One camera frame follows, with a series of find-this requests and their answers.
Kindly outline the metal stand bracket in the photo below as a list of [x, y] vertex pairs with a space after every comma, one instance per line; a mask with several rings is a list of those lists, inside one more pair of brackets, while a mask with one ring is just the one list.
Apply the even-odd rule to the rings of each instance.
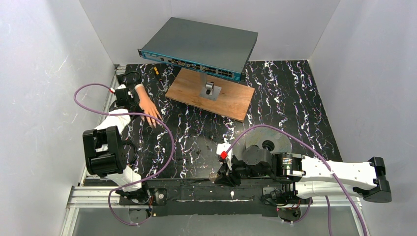
[[221, 87], [216, 86], [214, 82], [209, 82], [207, 73], [200, 72], [199, 75], [202, 85], [199, 96], [211, 101], [216, 101], [220, 95]]

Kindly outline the grey ribbed round disc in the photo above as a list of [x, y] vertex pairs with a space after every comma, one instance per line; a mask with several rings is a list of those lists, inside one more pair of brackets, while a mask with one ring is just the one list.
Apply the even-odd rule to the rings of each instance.
[[245, 134], [243, 140], [244, 149], [257, 146], [274, 154], [292, 152], [290, 139], [286, 135], [267, 127], [258, 127], [249, 131]]

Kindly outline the yellow black screwdriver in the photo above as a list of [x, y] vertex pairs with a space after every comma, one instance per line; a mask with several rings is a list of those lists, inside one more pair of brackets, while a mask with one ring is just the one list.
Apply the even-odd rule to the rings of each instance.
[[156, 66], [153, 67], [155, 77], [158, 79], [159, 83], [162, 85], [162, 90], [166, 91], [165, 82]]

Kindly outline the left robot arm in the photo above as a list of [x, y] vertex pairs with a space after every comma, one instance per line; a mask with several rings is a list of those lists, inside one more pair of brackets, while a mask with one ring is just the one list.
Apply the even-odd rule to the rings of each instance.
[[132, 121], [129, 112], [138, 112], [132, 93], [124, 86], [114, 90], [116, 99], [109, 115], [95, 128], [83, 132], [86, 168], [89, 174], [112, 180], [122, 189], [117, 193], [131, 193], [142, 188], [142, 178], [128, 166], [126, 145], [121, 133]]

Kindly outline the mannequin hand with nails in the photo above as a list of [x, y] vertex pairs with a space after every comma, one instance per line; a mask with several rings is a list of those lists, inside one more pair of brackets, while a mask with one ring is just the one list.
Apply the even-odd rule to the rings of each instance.
[[145, 87], [142, 84], [135, 86], [135, 91], [139, 98], [139, 107], [143, 110], [144, 114], [153, 116], [162, 120], [162, 117], [154, 104], [154, 102], [150, 99]]

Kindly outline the grey teal network switch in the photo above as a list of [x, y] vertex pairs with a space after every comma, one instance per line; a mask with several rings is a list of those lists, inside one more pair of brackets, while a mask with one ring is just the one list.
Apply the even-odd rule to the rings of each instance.
[[140, 57], [232, 81], [245, 80], [258, 33], [171, 17]]

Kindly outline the black front mounting rail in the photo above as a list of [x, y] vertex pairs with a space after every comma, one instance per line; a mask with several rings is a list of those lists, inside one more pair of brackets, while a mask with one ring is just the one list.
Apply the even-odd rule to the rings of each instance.
[[165, 205], [156, 206], [157, 216], [261, 215], [274, 217], [276, 206], [261, 197], [282, 187], [270, 179], [244, 179], [240, 186], [215, 185], [207, 179], [153, 179], [151, 188], [166, 189]]

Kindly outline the wooden base board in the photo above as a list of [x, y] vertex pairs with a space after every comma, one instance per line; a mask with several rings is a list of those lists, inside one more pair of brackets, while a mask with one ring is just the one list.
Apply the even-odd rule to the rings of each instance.
[[243, 122], [254, 94], [254, 88], [211, 75], [208, 75], [208, 81], [221, 87], [220, 95], [216, 101], [199, 96], [202, 88], [199, 72], [185, 68], [180, 70], [170, 85], [166, 97]]

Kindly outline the nail polish bottle white cap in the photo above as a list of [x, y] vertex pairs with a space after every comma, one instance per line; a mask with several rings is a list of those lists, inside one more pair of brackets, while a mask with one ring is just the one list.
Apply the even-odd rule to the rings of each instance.
[[218, 173], [210, 173], [208, 178], [211, 182], [214, 183], [218, 179], [218, 177], [219, 177]]

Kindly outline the aluminium frame profile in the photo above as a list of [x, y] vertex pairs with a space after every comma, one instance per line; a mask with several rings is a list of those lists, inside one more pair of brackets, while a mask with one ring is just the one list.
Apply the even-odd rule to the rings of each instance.
[[89, 174], [86, 166], [83, 167], [80, 181], [70, 191], [61, 236], [82, 235], [81, 229], [88, 229], [94, 224], [95, 220], [87, 218], [87, 213], [108, 209], [108, 194], [114, 188], [110, 184], [113, 183], [100, 180]]

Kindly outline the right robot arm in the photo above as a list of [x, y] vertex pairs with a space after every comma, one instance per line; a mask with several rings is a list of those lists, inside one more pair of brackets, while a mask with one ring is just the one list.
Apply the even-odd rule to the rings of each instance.
[[360, 163], [322, 161], [295, 153], [273, 153], [256, 145], [247, 147], [241, 159], [230, 144], [218, 144], [221, 167], [213, 182], [230, 187], [244, 179], [268, 178], [281, 186], [266, 194], [279, 205], [295, 199], [349, 194], [372, 203], [389, 203], [392, 193], [381, 157]]

